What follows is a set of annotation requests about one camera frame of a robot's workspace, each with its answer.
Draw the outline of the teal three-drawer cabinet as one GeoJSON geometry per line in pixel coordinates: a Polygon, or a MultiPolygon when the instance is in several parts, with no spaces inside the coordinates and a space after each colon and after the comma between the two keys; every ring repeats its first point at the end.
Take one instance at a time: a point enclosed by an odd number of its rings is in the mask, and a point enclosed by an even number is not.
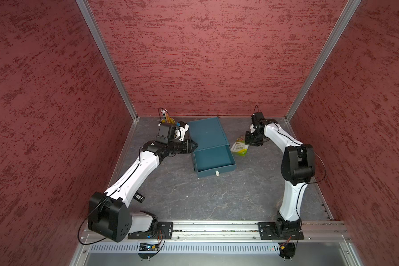
{"type": "Polygon", "coordinates": [[[197,144],[195,151],[229,145],[219,117],[188,122],[191,139],[197,144]]]}

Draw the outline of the teal top drawer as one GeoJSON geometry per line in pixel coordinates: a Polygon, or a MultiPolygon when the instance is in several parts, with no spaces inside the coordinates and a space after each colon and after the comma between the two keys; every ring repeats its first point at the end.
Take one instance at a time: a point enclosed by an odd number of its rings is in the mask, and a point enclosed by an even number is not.
{"type": "Polygon", "coordinates": [[[196,150],[192,158],[194,171],[198,178],[220,176],[223,173],[234,171],[237,167],[228,145],[196,150]]]}

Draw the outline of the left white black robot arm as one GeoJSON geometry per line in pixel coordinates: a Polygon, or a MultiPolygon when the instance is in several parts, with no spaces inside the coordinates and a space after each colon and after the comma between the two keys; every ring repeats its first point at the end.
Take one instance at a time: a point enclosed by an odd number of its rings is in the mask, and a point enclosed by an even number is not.
{"type": "Polygon", "coordinates": [[[131,213],[130,203],[147,177],[166,157],[191,154],[198,144],[191,139],[150,141],[140,148],[138,158],[123,176],[105,192],[95,192],[89,200],[88,229],[114,242],[132,233],[153,233],[157,218],[148,212],[131,213]]]}

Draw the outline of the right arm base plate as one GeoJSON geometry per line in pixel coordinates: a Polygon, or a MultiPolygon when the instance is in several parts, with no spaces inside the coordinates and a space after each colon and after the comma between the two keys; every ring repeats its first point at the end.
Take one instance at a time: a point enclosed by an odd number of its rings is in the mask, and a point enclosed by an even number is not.
{"type": "Polygon", "coordinates": [[[261,240],[285,241],[289,238],[291,240],[304,239],[300,221],[258,222],[258,232],[261,240]]]}

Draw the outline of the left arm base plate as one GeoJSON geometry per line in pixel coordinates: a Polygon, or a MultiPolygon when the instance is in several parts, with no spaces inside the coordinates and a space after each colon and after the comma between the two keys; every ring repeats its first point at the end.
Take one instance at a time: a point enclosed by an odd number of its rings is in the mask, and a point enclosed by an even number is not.
{"type": "Polygon", "coordinates": [[[127,235],[128,239],[169,240],[172,238],[173,222],[156,222],[146,232],[134,232],[127,235]]]}

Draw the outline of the green flower seed bag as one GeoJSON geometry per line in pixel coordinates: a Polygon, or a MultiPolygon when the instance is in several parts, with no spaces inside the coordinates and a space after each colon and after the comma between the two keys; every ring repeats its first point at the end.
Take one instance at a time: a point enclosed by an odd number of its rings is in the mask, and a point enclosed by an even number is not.
{"type": "Polygon", "coordinates": [[[239,136],[231,147],[231,153],[238,156],[246,156],[249,145],[245,141],[245,136],[239,136]]]}

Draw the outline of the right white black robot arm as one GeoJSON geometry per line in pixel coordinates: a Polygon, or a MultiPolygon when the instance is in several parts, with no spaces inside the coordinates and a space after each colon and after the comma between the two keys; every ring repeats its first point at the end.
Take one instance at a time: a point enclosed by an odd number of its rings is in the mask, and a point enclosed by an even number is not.
{"type": "Polygon", "coordinates": [[[278,237],[286,236],[301,229],[301,203],[305,189],[315,175],[314,149],[289,135],[276,120],[266,119],[261,112],[254,113],[251,119],[250,129],[245,134],[246,144],[261,146],[270,140],[283,152],[280,171],[285,187],[275,232],[278,237]]]}

